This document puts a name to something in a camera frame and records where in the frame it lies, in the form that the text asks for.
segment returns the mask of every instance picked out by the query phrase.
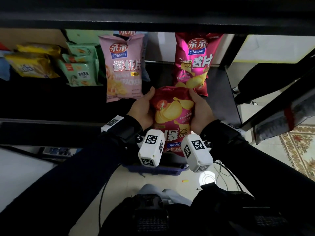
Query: black shelf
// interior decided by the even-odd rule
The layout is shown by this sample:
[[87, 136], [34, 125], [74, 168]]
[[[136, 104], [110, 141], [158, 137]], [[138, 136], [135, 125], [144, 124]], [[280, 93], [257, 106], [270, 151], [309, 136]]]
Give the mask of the black shelf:
[[[151, 82], [142, 92], [172, 84], [173, 65], [148, 63]], [[208, 72], [205, 97], [217, 118], [240, 126], [231, 86], [224, 70]], [[65, 80], [13, 76], [0, 82], [0, 144], [81, 148], [116, 115], [128, 113], [134, 99], [106, 103], [106, 87], [70, 87]]]
[[1, 3], [1, 27], [315, 35], [315, 0], [1, 0]]

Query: hand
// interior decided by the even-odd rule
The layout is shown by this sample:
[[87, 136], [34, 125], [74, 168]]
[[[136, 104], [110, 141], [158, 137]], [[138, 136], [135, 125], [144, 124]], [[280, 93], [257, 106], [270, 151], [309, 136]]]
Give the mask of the hand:
[[133, 117], [138, 121], [138, 123], [140, 123], [143, 130], [147, 129], [153, 124], [153, 113], [149, 111], [149, 101], [152, 99], [154, 93], [155, 88], [152, 86], [147, 94], [133, 103], [130, 111], [127, 113], [127, 115]]
[[193, 89], [189, 90], [192, 100], [195, 102], [195, 112], [191, 120], [190, 128], [200, 135], [202, 130], [216, 118], [206, 100], [200, 97]]

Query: yellow snack package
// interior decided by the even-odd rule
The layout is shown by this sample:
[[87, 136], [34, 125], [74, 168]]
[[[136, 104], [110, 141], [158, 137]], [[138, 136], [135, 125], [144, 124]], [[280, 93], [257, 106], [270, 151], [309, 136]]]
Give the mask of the yellow snack package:
[[16, 46], [19, 52], [48, 54], [57, 58], [60, 57], [61, 54], [61, 48], [57, 45], [28, 43]]
[[5, 54], [4, 57], [22, 77], [49, 79], [60, 77], [53, 71], [50, 59], [45, 54], [17, 52]]

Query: patterned rug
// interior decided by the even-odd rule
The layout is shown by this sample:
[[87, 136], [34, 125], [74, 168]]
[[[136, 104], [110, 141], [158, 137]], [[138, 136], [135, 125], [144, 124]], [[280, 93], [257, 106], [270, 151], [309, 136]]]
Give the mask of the patterned rug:
[[301, 124], [279, 138], [293, 168], [315, 181], [315, 125]]

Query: finger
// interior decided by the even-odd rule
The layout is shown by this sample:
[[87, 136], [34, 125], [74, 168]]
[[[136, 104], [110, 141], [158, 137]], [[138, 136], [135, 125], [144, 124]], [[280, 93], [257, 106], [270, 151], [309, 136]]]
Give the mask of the finger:
[[152, 97], [154, 96], [154, 94], [155, 94], [155, 88], [152, 86], [151, 89], [150, 89], [150, 91], [147, 92], [143, 97], [144, 97], [144, 99], [146, 99], [146, 100], [149, 101], [150, 99], [152, 99]]
[[201, 100], [203, 99], [202, 97], [200, 97], [200, 96], [194, 91], [194, 89], [190, 89], [190, 90], [189, 90], [189, 94], [190, 94], [192, 100], [193, 100], [195, 103], [197, 103], [197, 102], [199, 102], [199, 101], [201, 101]]

